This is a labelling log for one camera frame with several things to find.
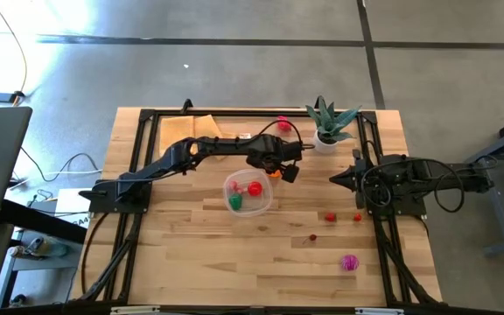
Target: clear plastic container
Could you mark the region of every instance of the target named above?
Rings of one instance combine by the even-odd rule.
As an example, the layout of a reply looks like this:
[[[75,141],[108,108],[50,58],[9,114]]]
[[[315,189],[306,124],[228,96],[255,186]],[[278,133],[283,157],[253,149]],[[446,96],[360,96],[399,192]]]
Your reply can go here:
[[[244,190],[241,194],[242,205],[238,210],[234,210],[228,201],[236,193],[230,186],[232,181],[236,182],[238,187]],[[262,193],[258,196],[250,196],[247,191],[249,184],[253,181],[257,181],[262,185]],[[273,188],[271,187],[270,179],[264,171],[242,170],[234,172],[227,177],[225,184],[223,184],[223,195],[228,211],[239,217],[251,217],[263,214],[270,208],[273,200]]]

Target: desk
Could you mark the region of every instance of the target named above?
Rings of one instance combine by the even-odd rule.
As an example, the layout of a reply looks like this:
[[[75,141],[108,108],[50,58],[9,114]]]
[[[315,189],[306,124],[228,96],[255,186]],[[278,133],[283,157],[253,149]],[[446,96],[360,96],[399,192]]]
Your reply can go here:
[[[104,179],[115,179],[129,169],[140,110],[118,109]],[[376,113],[384,154],[407,153],[399,112]],[[225,116],[214,119],[222,132],[233,134],[255,134],[274,120],[273,117]],[[297,125],[304,141],[311,143],[314,122],[303,117],[290,120]],[[357,136],[356,122],[347,126],[346,131]],[[294,133],[284,135],[275,128],[267,132],[283,139],[296,139]],[[352,192],[328,181],[354,163],[352,150],[359,147],[358,141],[346,140],[339,143],[332,155],[304,151],[295,183],[275,181],[271,209],[253,218],[234,217],[222,199],[221,187],[226,176],[250,167],[245,157],[226,157],[222,161],[210,157],[187,176],[155,182],[139,235],[129,303],[385,305],[373,223],[365,211],[355,208]],[[156,159],[158,141],[154,152]],[[140,164],[144,154],[142,150]],[[328,212],[337,214],[337,222],[324,220]],[[363,216],[361,222],[353,221],[357,213]],[[98,217],[92,219],[89,229],[92,230]],[[94,235],[87,259],[88,285],[109,261],[117,220],[118,215],[111,214]],[[397,220],[405,262],[420,284],[440,300],[431,249],[422,223],[403,216]],[[318,239],[305,241],[311,234]],[[360,267],[356,271],[344,271],[340,267],[340,258],[347,254],[359,257]],[[399,296],[396,270],[391,268],[391,272],[395,293]],[[122,277],[121,266],[114,297]],[[78,273],[72,298],[80,295]]]

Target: wooden table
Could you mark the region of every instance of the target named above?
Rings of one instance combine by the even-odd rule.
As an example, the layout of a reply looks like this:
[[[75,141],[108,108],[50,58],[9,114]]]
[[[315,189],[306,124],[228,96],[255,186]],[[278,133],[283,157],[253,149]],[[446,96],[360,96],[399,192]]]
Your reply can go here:
[[[140,108],[118,109],[104,179],[115,179],[128,170],[139,111]],[[399,112],[380,110],[377,117],[384,154],[407,154]],[[273,117],[215,117],[222,132],[233,134],[255,134],[272,120]],[[304,141],[311,143],[314,122],[302,117],[291,121]],[[346,131],[357,137],[356,123],[347,126]],[[283,139],[296,139],[294,133],[282,135],[276,128],[268,132]],[[304,151],[296,182],[274,180],[273,205],[264,215],[253,218],[234,217],[222,199],[221,187],[227,175],[251,167],[245,163],[245,157],[227,157],[222,161],[210,157],[187,176],[155,182],[149,212],[143,217],[129,303],[385,305],[373,223],[366,211],[355,208],[353,193],[328,181],[354,163],[352,150],[356,148],[360,148],[359,141],[352,139],[339,143],[332,155]],[[324,220],[329,212],[337,214],[337,222]],[[357,213],[363,217],[361,222],[353,221]],[[97,218],[91,220],[89,232]],[[87,259],[87,285],[109,261],[117,221],[118,215],[111,214],[95,233]],[[440,300],[424,226],[403,216],[398,217],[397,223],[405,262],[425,289]],[[312,234],[318,239],[305,241]],[[356,271],[340,267],[341,257],[347,254],[359,258]],[[395,294],[400,297],[396,269],[391,272]],[[123,266],[116,279],[115,296],[122,278]],[[78,275],[72,298],[80,294]]]

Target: potted plant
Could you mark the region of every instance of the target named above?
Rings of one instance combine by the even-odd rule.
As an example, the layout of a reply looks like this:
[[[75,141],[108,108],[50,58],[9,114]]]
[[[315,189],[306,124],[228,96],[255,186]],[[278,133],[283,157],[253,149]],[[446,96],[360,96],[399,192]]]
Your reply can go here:
[[[336,150],[336,144],[349,138],[353,138],[347,132],[341,132],[355,117],[359,108],[348,109],[347,111],[335,115],[333,102],[326,107],[324,97],[319,96],[316,100],[320,114],[314,108],[306,105],[308,115],[314,119],[316,130],[314,131],[314,149],[320,153],[329,154]]]

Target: concrete floor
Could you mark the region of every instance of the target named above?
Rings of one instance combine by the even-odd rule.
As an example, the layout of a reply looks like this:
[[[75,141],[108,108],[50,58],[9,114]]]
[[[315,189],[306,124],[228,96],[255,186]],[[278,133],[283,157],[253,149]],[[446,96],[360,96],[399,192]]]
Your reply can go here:
[[[375,40],[504,42],[504,0],[367,0]],[[138,38],[362,40],[354,0],[11,1],[0,9],[28,59],[24,147],[44,170],[84,151],[102,165],[120,106],[304,106],[317,95],[341,108],[375,101],[364,48],[200,45],[37,44],[34,34]],[[0,91],[20,86],[23,68],[0,20]],[[387,109],[401,110],[412,156],[458,162],[487,146],[504,126],[504,51],[376,49]],[[89,170],[76,160],[72,170]],[[37,177],[24,156],[21,177]],[[8,198],[26,202],[38,188],[91,186],[97,176],[32,181]],[[504,256],[481,249],[501,240],[487,199],[473,196],[457,214],[426,200],[430,242],[444,301],[504,311]],[[35,297],[37,279],[17,286]],[[34,299],[35,303],[65,297]]]

